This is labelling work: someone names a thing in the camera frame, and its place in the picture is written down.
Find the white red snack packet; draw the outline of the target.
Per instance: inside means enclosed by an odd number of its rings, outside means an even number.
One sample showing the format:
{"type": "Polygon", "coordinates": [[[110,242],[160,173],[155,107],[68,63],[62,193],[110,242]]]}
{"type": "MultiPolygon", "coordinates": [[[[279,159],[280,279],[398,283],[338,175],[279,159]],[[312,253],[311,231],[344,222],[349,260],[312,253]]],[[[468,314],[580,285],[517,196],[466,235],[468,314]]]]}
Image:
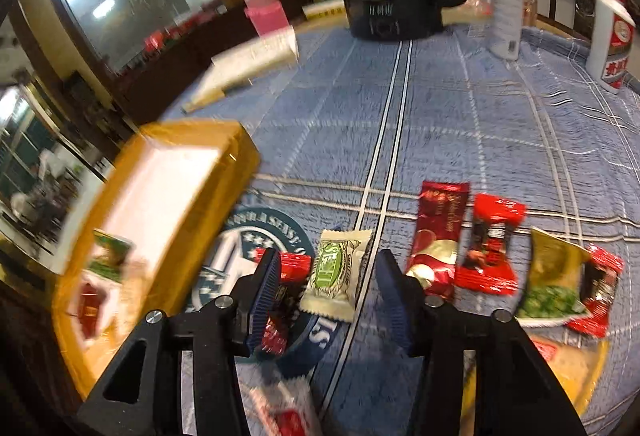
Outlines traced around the white red snack packet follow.
{"type": "Polygon", "coordinates": [[[250,389],[258,419],[267,435],[321,435],[311,389],[303,376],[250,389]]]}

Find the red candy packet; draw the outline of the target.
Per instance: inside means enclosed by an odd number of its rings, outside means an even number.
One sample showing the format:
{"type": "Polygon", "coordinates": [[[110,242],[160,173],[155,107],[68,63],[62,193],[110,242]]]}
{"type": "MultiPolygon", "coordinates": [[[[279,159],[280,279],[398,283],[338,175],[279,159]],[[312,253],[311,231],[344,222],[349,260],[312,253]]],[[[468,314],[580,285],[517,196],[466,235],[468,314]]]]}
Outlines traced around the red candy packet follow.
{"type": "Polygon", "coordinates": [[[595,244],[588,246],[588,253],[589,260],[582,277],[579,299],[589,315],[570,320],[567,326],[593,338],[605,338],[625,262],[620,256],[595,244]]]}

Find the blue plaid tablecloth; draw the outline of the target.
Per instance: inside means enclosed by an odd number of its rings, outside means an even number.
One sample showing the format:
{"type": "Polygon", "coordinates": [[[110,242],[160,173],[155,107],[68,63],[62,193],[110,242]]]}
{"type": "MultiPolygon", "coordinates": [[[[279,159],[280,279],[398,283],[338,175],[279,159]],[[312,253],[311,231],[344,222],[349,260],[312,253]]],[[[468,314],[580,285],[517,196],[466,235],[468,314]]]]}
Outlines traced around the blue plaid tablecloth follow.
{"type": "Polygon", "coordinates": [[[526,276],[538,228],[620,256],[605,363],[582,417],[607,435],[639,393],[639,86],[602,89],[587,47],[536,29],[518,60],[491,55],[482,26],[398,44],[346,30],[303,36],[292,68],[205,110],[241,122],[262,157],[189,295],[211,300],[261,246],[312,252],[320,234],[370,230],[405,263],[421,186],[465,182],[525,204],[510,259],[526,276]]]}

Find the dark red chocolate packet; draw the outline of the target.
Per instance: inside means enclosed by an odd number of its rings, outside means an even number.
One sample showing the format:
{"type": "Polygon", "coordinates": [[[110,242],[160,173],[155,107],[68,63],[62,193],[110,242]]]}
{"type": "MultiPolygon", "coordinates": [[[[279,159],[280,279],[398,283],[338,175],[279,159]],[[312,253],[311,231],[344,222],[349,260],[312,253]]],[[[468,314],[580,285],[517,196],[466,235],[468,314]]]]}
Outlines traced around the dark red chocolate packet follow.
{"type": "Polygon", "coordinates": [[[420,282],[426,295],[454,298],[462,222],[470,195],[468,182],[424,180],[405,274],[420,282]]]}

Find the white green candy packet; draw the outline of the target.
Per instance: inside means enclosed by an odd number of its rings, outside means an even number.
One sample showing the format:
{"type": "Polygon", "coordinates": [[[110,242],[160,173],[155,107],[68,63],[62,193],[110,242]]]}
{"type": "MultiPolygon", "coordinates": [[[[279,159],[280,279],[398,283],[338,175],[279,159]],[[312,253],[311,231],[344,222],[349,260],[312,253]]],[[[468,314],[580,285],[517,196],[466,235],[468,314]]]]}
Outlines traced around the white green candy packet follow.
{"type": "Polygon", "coordinates": [[[351,323],[356,315],[359,271],[372,230],[323,230],[299,309],[351,323]]]}

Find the yellow ruler box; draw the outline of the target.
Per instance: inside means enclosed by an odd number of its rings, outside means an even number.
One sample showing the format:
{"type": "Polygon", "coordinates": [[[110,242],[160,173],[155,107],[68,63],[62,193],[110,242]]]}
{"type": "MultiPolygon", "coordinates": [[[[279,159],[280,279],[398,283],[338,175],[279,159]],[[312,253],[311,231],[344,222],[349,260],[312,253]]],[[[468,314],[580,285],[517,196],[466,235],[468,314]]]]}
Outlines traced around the yellow ruler box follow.
{"type": "Polygon", "coordinates": [[[322,0],[319,3],[303,6],[307,22],[330,22],[348,25],[344,0],[322,0]]]}

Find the gold cardboard tray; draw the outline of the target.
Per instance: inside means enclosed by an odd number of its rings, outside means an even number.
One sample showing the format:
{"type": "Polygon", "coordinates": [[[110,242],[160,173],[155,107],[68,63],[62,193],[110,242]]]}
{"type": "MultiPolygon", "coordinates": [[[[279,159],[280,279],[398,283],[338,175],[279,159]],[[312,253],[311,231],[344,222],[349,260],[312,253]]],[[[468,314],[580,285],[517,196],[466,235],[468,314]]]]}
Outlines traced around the gold cardboard tray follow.
{"type": "Polygon", "coordinates": [[[259,163],[236,121],[151,123],[126,143],[52,303],[58,346],[82,398],[146,312],[180,312],[259,163]]]}

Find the green leafy snack packet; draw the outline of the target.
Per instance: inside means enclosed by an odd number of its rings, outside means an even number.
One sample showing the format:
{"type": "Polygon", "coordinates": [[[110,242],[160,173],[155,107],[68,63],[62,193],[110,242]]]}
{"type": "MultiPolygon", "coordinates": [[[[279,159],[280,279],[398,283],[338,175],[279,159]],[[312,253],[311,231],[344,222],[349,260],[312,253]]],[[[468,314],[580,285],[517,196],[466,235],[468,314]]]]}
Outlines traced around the green leafy snack packet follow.
{"type": "Polygon", "coordinates": [[[580,299],[590,254],[581,246],[533,227],[532,258],[515,318],[523,328],[553,328],[591,317],[580,299]]]}

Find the white notebook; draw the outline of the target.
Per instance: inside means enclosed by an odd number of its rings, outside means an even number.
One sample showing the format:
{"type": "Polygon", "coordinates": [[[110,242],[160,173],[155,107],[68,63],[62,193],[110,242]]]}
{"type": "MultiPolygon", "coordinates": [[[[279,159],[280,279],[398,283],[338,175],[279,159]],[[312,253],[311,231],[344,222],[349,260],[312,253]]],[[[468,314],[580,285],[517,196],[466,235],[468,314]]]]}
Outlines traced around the white notebook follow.
{"type": "Polygon", "coordinates": [[[298,58],[297,37],[292,26],[253,38],[216,55],[181,110],[184,114],[200,110],[224,98],[228,89],[250,84],[256,76],[289,66],[298,58]]]}

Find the pink water bottle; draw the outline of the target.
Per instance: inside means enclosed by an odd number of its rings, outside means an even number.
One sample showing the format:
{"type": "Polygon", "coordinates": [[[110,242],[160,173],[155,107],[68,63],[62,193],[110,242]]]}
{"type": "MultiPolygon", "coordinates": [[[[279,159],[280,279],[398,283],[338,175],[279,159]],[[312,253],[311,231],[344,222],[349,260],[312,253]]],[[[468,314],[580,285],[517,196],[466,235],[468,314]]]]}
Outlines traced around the pink water bottle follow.
{"type": "Polygon", "coordinates": [[[259,36],[290,25],[280,0],[244,0],[244,2],[245,14],[259,36]]]}

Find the white red liquor bottle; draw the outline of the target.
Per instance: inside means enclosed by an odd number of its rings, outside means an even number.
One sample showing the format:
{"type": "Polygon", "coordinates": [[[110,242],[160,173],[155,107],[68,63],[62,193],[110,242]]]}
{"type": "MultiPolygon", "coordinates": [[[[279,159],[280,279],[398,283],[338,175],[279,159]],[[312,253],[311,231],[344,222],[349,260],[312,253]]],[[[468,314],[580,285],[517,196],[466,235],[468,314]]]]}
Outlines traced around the white red liquor bottle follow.
{"type": "Polygon", "coordinates": [[[617,94],[627,75],[636,24],[626,0],[596,0],[586,70],[599,86],[617,94]]]}

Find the salted egg biscuit packet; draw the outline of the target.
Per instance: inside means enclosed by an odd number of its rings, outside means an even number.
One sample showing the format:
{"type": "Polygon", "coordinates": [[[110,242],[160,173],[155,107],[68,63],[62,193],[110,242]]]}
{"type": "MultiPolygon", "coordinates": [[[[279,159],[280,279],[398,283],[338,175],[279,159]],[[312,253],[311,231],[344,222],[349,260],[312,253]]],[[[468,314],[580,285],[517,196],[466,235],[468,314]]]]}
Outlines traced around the salted egg biscuit packet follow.
{"type": "Polygon", "coordinates": [[[588,338],[577,347],[529,333],[573,404],[578,416],[587,411],[608,356],[608,341],[588,338]]]}

